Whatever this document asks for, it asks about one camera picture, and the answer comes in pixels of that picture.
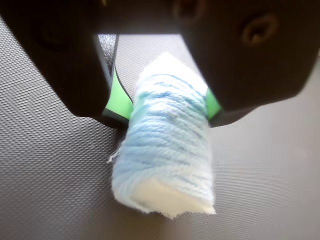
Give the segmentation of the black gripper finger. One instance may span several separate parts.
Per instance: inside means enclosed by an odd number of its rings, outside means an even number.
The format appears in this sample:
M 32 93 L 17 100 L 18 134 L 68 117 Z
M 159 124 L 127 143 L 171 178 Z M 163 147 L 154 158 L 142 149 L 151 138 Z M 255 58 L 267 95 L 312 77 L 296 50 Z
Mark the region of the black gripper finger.
M 3 0 L 0 15 L 67 109 L 110 128 L 128 126 L 133 102 L 116 70 L 118 34 L 94 30 L 104 0 Z
M 318 57 L 317 0 L 174 0 L 172 15 L 209 87 L 212 127 L 296 96 Z

